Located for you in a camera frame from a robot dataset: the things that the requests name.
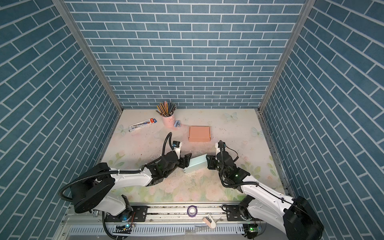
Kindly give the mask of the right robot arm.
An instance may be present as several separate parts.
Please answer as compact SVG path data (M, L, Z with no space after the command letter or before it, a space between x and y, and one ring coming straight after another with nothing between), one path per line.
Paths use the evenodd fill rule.
M303 197L283 195L237 167L226 151L206 157L208 169L217 170L225 188L236 189L246 197L235 208L245 221L260 219L285 233L290 240L319 240L324 225Z

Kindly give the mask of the light blue paper box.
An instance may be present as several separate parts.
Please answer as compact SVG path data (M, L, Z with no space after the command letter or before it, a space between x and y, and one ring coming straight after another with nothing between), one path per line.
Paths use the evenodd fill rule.
M200 169L207 169L207 168L208 168L207 154L205 154L205 155L201 155L201 156L190 159L189 166L184 169L184 173L189 174L189 173L198 171Z

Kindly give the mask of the orange paper box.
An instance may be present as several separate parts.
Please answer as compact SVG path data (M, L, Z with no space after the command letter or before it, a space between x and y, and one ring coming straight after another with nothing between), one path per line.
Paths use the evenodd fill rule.
M189 141L193 143L207 143L211 141L211 128L209 126L190 126Z

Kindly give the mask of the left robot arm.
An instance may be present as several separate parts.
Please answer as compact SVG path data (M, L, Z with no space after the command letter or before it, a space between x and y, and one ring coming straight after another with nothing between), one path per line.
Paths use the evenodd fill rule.
M157 163L146 165L141 170L113 170L106 163L97 164L71 182L75 212L81 214L98 210L117 216L128 208L128 198L114 197L110 194L112 190L157 185L175 169L188 167L191 157L191 153L180 157L172 151L161 156Z

